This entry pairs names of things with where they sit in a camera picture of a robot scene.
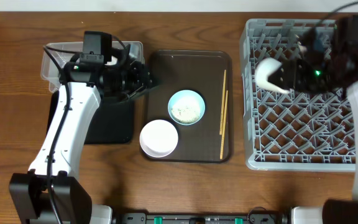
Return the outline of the white cup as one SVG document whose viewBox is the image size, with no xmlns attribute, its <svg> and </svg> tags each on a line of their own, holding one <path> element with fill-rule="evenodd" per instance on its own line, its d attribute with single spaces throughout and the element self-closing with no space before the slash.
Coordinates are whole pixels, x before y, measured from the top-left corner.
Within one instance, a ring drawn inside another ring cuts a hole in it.
<svg viewBox="0 0 358 224">
<path fill-rule="evenodd" d="M 282 63 L 274 58 L 265 58 L 260 61 L 255 70 L 256 84 L 264 90 L 288 94 L 290 90 L 280 88 L 278 85 L 268 81 L 269 77 L 272 76 L 275 72 L 277 72 L 278 69 L 281 68 L 281 66 Z"/>
</svg>

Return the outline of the light blue rice bowl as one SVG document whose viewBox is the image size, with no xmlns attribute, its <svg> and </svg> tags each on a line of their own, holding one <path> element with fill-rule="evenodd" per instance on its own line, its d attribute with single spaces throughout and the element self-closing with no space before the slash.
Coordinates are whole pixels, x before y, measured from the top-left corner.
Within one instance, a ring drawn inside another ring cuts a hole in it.
<svg viewBox="0 0 358 224">
<path fill-rule="evenodd" d="M 193 90 L 180 90 L 169 99 L 167 110 L 176 123 L 190 126 L 202 119 L 206 105 L 199 93 Z"/>
</svg>

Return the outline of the wooden chopstick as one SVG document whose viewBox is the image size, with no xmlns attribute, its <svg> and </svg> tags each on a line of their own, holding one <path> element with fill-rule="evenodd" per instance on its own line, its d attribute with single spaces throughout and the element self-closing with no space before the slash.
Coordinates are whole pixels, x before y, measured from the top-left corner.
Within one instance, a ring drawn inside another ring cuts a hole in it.
<svg viewBox="0 0 358 224">
<path fill-rule="evenodd" d="M 223 116 L 224 116 L 225 96 L 226 96 L 226 69 L 224 70 L 224 76 L 223 76 L 223 89 L 222 89 L 222 100 L 221 100 L 221 118 L 220 118 L 219 135 L 223 134 Z"/>
<path fill-rule="evenodd" d="M 220 160 L 223 159 L 223 152 L 224 152 L 224 139 L 225 139 L 225 133 L 226 133 L 226 117 L 227 117 L 227 102 L 228 102 L 228 90 L 226 90 L 225 102 L 224 102 L 221 148 L 220 148 L 220 155 L 219 155 Z"/>
</svg>

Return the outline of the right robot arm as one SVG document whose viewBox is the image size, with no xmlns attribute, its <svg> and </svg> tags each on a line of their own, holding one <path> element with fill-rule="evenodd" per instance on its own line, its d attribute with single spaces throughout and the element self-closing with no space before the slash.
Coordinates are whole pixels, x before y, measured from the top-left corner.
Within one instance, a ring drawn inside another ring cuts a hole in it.
<svg viewBox="0 0 358 224">
<path fill-rule="evenodd" d="M 358 223 L 358 15 L 335 22 L 331 57 L 326 59 L 315 27 L 298 40 L 301 58 L 279 62 L 262 60 L 255 80 L 259 87 L 287 94 L 327 93 L 337 88 L 351 104 L 356 148 L 356 173 L 352 200 L 328 199 L 322 207 L 295 207 L 288 223 Z"/>
</svg>

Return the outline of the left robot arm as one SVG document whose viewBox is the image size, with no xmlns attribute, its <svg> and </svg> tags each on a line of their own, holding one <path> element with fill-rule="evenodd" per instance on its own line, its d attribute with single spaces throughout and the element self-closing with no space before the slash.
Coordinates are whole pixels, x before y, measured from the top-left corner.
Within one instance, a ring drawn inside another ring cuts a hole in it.
<svg viewBox="0 0 358 224">
<path fill-rule="evenodd" d="M 126 105 L 155 86 L 139 41 L 86 31 L 82 42 L 47 44 L 45 79 L 58 93 L 45 141 L 9 192 L 22 223 L 113 223 L 113 210 L 96 205 L 78 180 L 82 150 L 102 103 Z"/>
</svg>

